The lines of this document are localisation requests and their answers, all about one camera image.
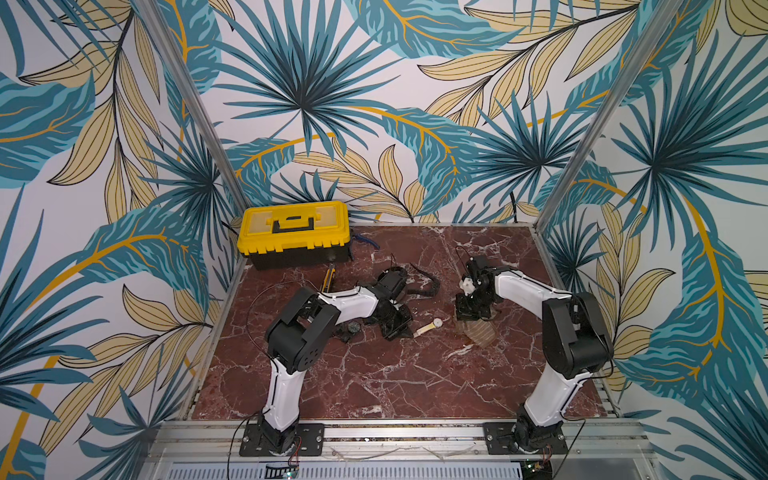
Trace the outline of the black looped watch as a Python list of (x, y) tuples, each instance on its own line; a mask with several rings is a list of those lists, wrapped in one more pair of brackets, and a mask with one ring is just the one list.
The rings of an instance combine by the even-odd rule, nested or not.
[(405, 290), (405, 293), (407, 295), (414, 295), (419, 296), (423, 298), (434, 298), (440, 290), (441, 282), (440, 280), (433, 274), (421, 269), (420, 267), (416, 266), (415, 264), (411, 263), (411, 267), (418, 272), (421, 276), (427, 278), (429, 280), (429, 285), (427, 288), (407, 288)]

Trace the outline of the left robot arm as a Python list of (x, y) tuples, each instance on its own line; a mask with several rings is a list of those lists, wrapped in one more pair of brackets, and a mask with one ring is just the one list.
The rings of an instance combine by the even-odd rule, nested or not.
[(411, 311), (399, 301), (407, 278), (406, 269), (391, 267), (373, 283), (330, 293), (302, 287), (290, 299), (265, 333), (271, 377), (259, 424), (273, 449), (292, 444), (305, 375), (339, 326), (365, 320), (377, 324), (387, 340), (412, 335)]

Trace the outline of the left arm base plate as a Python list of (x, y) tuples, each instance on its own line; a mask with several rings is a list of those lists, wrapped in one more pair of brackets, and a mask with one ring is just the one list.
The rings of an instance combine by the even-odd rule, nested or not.
[(268, 423), (250, 423), (239, 447), (241, 457), (278, 457), (297, 453), (300, 458), (322, 455), (325, 425), (297, 423), (286, 431), (273, 429)]

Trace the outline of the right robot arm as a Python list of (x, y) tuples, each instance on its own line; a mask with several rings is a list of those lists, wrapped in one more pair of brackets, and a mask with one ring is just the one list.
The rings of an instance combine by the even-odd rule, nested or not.
[(557, 289), (509, 266), (493, 266), (484, 256), (467, 261), (459, 288), (459, 321), (488, 320), (492, 306), (503, 300), (541, 320), (546, 365), (518, 411), (508, 440), (525, 453), (555, 445), (576, 393), (613, 360), (614, 347), (596, 298)]

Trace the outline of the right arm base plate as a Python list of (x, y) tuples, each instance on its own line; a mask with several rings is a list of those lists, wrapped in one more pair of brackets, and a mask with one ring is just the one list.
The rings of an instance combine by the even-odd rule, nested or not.
[(515, 421), (482, 424), (485, 445), (490, 455), (505, 454), (565, 454), (568, 450), (562, 424), (548, 427)]

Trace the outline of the beige striped cloth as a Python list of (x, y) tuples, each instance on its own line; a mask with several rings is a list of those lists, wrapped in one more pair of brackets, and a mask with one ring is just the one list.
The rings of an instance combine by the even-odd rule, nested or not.
[(479, 348), (490, 346), (497, 338), (497, 329), (490, 321), (458, 321), (457, 331)]

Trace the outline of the cream strap watch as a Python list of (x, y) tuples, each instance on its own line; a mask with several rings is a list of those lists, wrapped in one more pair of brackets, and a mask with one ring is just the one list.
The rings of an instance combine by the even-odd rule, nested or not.
[(414, 333), (414, 337), (418, 338), (432, 330), (441, 328), (443, 325), (443, 321), (440, 318), (433, 319), (429, 324), (424, 325), (416, 330)]

